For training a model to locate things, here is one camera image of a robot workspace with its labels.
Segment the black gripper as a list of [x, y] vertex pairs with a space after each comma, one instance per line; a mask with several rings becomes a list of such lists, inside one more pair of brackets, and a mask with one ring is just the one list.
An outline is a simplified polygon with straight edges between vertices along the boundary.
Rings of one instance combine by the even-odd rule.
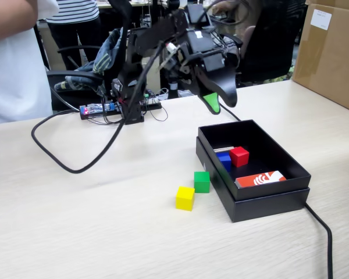
[[237, 104], [236, 70], [225, 67], [223, 49], [217, 46], [210, 33], [191, 30], [187, 33], [187, 42], [191, 58], [197, 61], [194, 88], [192, 92], [213, 114], [220, 113], [219, 96], [229, 107]]

